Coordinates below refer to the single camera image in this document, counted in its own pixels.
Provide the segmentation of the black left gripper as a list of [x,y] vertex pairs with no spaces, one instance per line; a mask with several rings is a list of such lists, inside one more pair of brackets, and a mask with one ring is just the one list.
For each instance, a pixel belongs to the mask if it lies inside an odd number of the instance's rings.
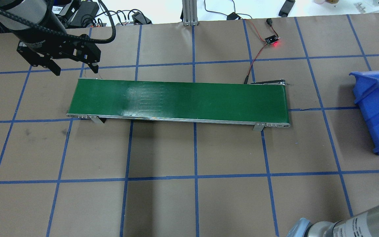
[[[66,33],[45,0],[14,0],[3,3],[0,9],[44,28]],[[0,15],[0,22],[20,39],[16,50],[31,66],[42,66],[59,76],[61,68],[51,58],[70,59],[74,55],[76,61],[85,63],[93,73],[99,72],[101,50],[93,42],[74,41],[74,49],[68,39],[45,33],[3,15]]]

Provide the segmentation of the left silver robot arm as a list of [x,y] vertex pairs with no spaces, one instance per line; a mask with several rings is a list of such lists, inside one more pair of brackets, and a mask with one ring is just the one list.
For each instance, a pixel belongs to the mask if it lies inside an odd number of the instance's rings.
[[56,60],[70,59],[99,72],[101,50],[98,44],[111,39],[92,39],[87,34],[68,34],[54,6],[71,0],[0,0],[0,24],[18,39],[17,53],[32,67],[41,66],[59,76]]

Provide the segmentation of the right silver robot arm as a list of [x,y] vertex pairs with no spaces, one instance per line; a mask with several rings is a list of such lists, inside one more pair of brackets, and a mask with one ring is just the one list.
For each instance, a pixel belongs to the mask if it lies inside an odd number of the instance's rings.
[[379,237],[379,205],[339,222],[316,222],[301,218],[288,237]]

